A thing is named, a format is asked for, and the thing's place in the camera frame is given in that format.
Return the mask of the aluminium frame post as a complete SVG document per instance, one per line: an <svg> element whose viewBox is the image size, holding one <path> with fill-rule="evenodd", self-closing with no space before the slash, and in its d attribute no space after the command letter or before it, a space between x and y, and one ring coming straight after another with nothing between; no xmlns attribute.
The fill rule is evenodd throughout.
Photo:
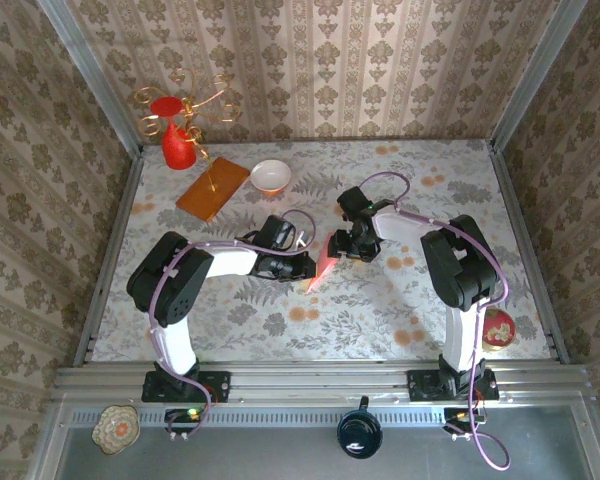
<svg viewBox="0 0 600 480"><path fill-rule="evenodd" d="M502 152L538 93L588 0L559 0L551 20L531 55L525 72L491 135L490 145Z"/></svg>
<svg viewBox="0 0 600 480"><path fill-rule="evenodd" d="M97 59L87 39L65 0L37 0L67 49L73 63L83 76L98 105L107 117L119 141L133 161L142 153L142 140L137 128L126 113L122 100L106 78L101 62Z"/></svg>

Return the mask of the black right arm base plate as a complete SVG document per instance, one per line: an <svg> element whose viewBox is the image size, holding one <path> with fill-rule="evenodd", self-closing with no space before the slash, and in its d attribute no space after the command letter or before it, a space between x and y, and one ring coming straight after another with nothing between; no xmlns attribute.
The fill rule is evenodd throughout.
<svg viewBox="0 0 600 480"><path fill-rule="evenodd" d="M407 372L407 386L412 402L425 401L467 401L469 398L469 374L464 372L461 381L447 371L437 369L410 370ZM473 399L498 400L499 388L492 370L477 371L473 383Z"/></svg>

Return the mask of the brown wooden board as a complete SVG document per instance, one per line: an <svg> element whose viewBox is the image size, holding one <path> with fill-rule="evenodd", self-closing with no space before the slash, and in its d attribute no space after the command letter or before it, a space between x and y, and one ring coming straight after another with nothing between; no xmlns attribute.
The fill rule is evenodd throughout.
<svg viewBox="0 0 600 480"><path fill-rule="evenodd" d="M224 157L211 166L176 201L176 207L211 222L249 177L250 171Z"/></svg>

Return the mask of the pink cloth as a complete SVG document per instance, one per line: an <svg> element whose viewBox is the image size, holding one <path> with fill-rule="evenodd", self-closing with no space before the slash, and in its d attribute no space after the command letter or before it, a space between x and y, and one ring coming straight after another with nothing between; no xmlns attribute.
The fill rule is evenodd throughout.
<svg viewBox="0 0 600 480"><path fill-rule="evenodd" d="M333 235L334 233L330 232L325 239L318 261L316 262L316 275L310 280L306 294L310 294L315 291L339 261L338 257L331 257L329 255L329 245Z"/></svg>

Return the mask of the floral patterned table cover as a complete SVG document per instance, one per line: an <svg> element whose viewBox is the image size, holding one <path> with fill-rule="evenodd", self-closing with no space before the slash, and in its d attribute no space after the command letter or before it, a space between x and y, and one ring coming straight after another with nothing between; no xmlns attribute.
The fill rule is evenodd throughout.
<svg viewBox="0 0 600 480"><path fill-rule="evenodd" d="M294 142L224 144L216 156L252 168L277 159L291 169L288 186L267 195L245 183L210 222L180 210L178 198L201 166L174 171L157 147L143 153L143 169L122 229L122 244L99 331L96 362L150 361L149 321L126 291L141 260L168 231L191 241L231 240L287 213L316 237L344 225L338 196L360 186L372 200L399 198L405 210L446 221L472 216L510 286L503 303L514 322L512 342L499 359L550 357L507 207L484 140ZM189 319L190 341L201 360L434 360L445 340L445 306L427 272L419 234L386 242L370 263L340 260L317 287L246 276L204 283Z"/></svg>

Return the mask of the grey metal shelf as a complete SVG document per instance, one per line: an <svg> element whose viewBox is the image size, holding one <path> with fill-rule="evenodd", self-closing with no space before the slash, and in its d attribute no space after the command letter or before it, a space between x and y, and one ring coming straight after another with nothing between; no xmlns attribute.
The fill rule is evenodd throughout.
<svg viewBox="0 0 600 480"><path fill-rule="evenodd" d="M104 408L57 408L27 480L600 480L600 420L581 400L488 409L480 444L438 427L382 427L379 451L348 456L336 428L209 428L171 439L140 427L116 455L92 440Z"/></svg>

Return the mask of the dark blue mug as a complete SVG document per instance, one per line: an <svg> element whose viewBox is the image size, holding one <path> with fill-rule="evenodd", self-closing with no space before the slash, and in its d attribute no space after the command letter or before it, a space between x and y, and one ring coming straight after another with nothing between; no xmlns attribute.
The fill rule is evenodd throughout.
<svg viewBox="0 0 600 480"><path fill-rule="evenodd" d="M358 408L344 414L336 429L340 448L358 460L375 455L383 442L381 424L369 411L369 402L368 396L362 396Z"/></svg>

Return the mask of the scalloped floral small dish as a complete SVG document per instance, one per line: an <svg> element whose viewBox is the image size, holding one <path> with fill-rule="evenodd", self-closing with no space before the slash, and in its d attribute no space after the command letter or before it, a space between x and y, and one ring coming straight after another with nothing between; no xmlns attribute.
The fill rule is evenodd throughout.
<svg viewBox="0 0 600 480"><path fill-rule="evenodd" d="M112 405L103 410L92 430L92 440L105 455L116 455L140 435L137 410L130 405Z"/></svg>

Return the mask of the red round floral dish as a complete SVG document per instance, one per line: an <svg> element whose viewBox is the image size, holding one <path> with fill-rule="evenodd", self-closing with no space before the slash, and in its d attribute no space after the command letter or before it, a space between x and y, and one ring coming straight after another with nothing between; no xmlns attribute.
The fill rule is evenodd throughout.
<svg viewBox="0 0 600 480"><path fill-rule="evenodd" d="M485 351L496 352L508 347L514 341L515 334L515 322L508 313L495 307L486 310L482 334Z"/></svg>

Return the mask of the red wine glass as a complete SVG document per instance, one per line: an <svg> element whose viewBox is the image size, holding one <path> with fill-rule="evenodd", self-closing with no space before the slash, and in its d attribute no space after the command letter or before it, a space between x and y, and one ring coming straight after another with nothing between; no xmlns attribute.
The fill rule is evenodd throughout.
<svg viewBox="0 0 600 480"><path fill-rule="evenodd" d="M175 117L184 111L183 101L175 96L162 96L151 103L151 113L168 121L161 145L166 165L173 170L193 166L197 156L189 134L176 125Z"/></svg>

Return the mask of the white bowl with orange outside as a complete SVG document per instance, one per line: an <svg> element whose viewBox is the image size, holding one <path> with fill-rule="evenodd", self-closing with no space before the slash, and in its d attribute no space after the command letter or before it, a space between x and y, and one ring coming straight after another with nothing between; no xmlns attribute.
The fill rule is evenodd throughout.
<svg viewBox="0 0 600 480"><path fill-rule="evenodd" d="M276 194L289 184L291 169L280 160L267 159L259 162L251 170L249 179L257 190L266 194Z"/></svg>

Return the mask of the aluminium side rail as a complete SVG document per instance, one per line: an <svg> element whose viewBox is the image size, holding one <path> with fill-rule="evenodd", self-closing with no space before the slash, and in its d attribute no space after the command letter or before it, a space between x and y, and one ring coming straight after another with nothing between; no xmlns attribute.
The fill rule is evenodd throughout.
<svg viewBox="0 0 600 480"><path fill-rule="evenodd" d="M90 356L92 355L93 346L97 341L99 328L110 292L124 234L131 214L133 201L140 183L143 167L144 158L142 156L132 161L105 255L103 257L103 264L91 297L80 341L71 364L72 367L81 367L85 362L89 361Z"/></svg>
<svg viewBox="0 0 600 480"><path fill-rule="evenodd" d="M561 364L570 364L571 359L551 304L504 156L490 144L487 144L487 146L549 350L552 357Z"/></svg>

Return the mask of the aluminium front frame rail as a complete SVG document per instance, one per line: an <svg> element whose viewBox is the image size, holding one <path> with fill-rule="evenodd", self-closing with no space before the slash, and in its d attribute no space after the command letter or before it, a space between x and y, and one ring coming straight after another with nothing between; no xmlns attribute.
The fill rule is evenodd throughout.
<svg viewBox="0 0 600 480"><path fill-rule="evenodd" d="M230 405L348 406L366 395L381 406L409 401L408 373L432 370L428 361L286 361L209 362L202 373L230 374ZM507 405L591 399L595 389L584 367L556 361L495 360L500 401ZM51 398L55 402L95 405L137 403L148 362L95 362L58 371Z"/></svg>

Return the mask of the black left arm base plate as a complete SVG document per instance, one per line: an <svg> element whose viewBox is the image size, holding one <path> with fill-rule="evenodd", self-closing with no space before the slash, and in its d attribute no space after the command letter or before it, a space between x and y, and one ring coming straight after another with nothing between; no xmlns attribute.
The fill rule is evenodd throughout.
<svg viewBox="0 0 600 480"><path fill-rule="evenodd" d="M209 393L212 403L228 402L231 389L228 371L201 371L196 382ZM146 373L141 400L145 403L204 403L206 396L191 383L156 370Z"/></svg>

